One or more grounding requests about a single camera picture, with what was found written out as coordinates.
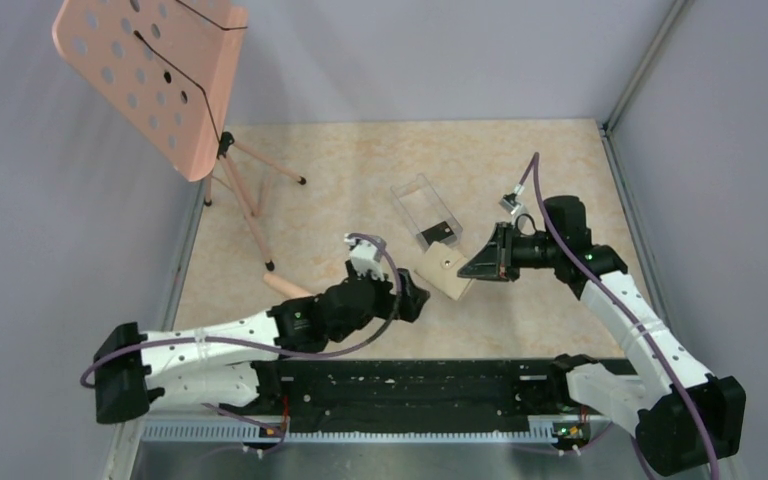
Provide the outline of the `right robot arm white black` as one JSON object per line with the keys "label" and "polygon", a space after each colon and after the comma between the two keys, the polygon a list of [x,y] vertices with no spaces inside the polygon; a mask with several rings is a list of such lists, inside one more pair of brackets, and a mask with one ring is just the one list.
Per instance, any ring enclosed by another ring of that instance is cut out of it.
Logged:
{"label": "right robot arm white black", "polygon": [[630,382],[588,355],[563,354],[550,366],[549,404],[560,412],[582,405],[607,417],[661,476],[736,455],[746,406],[739,381],[716,376],[673,335],[619,254],[593,242],[578,197],[550,197],[541,213],[545,228],[532,234],[514,222],[497,223],[458,277],[514,282],[523,269],[552,270],[601,321],[638,377]]}

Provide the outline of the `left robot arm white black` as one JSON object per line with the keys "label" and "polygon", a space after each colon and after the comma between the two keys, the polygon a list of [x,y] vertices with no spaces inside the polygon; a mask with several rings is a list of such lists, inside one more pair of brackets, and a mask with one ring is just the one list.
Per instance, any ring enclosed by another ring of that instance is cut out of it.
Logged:
{"label": "left robot arm white black", "polygon": [[122,323],[94,353],[80,382],[94,393],[100,425],[202,404],[268,413],[279,404],[281,388],[256,363],[327,359],[329,344],[374,319],[415,322],[430,297],[404,268],[394,280],[351,271],[321,293],[224,324],[142,331],[135,322]]}

